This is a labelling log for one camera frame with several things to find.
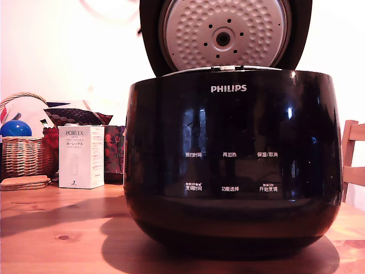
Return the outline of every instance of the blue ball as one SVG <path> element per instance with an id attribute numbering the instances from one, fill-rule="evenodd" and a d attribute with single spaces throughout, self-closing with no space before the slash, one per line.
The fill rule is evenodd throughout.
<path id="1" fill-rule="evenodd" d="M 0 135 L 7 136 L 32 136 L 32 129 L 27 123 L 20 120 L 11 120 L 6 122 L 0 128 Z"/>

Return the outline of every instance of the wicker basket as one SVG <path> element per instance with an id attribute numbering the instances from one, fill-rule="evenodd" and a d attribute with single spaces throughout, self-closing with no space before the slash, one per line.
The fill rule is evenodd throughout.
<path id="1" fill-rule="evenodd" d="M 1 102 L 0 113 L 8 102 L 25 96 L 46 102 L 36 94 L 14 94 Z M 57 172 L 58 157 L 55 157 L 54 150 L 45 144 L 43 138 L 4 137 L 2 141 L 2 179 L 31 175 L 53 176 Z"/>

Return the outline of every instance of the rice cooker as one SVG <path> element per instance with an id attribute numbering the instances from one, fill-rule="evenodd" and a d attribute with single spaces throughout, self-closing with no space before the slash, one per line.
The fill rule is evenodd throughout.
<path id="1" fill-rule="evenodd" d="M 291 255 L 342 198 L 329 75 L 296 71 L 309 0 L 140 0 L 156 78 L 132 85 L 124 191 L 137 225 L 204 256 Z"/>

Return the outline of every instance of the cork coaster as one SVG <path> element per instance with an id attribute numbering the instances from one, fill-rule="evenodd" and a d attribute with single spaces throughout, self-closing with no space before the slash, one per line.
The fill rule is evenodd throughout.
<path id="1" fill-rule="evenodd" d="M 13 188 L 13 189 L 18 189 L 18 188 L 21 188 L 21 187 L 39 187 L 39 186 L 43 186 L 47 184 L 47 182 L 45 183 L 30 183 L 30 184 L 23 184 L 21 186 L 3 186 L 2 184 L 0 184 L 0 189 L 1 190 L 4 190 L 4 189 L 7 189 L 7 188 Z"/>
<path id="2" fill-rule="evenodd" d="M 1 187 L 24 186 L 27 184 L 47 183 L 49 181 L 50 181 L 50 178 L 48 178 L 46 175 L 25 176 L 25 177 L 4 179 L 1 182 L 0 186 Z"/>
<path id="3" fill-rule="evenodd" d="M 42 184 L 42 185 L 38 185 L 38 186 L 32 186 L 32 187 L 28 187 L 27 185 L 25 186 L 20 186 L 20 187 L 6 187 L 6 188 L 1 188 L 1 191 L 13 191 L 13 190 L 39 190 L 41 188 L 45 188 L 47 186 L 47 184 Z"/>

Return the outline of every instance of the product box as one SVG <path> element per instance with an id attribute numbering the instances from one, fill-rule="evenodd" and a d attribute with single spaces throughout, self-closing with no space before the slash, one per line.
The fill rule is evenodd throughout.
<path id="1" fill-rule="evenodd" d="M 59 130 L 59 187 L 104 185 L 104 127 L 64 126 Z"/>

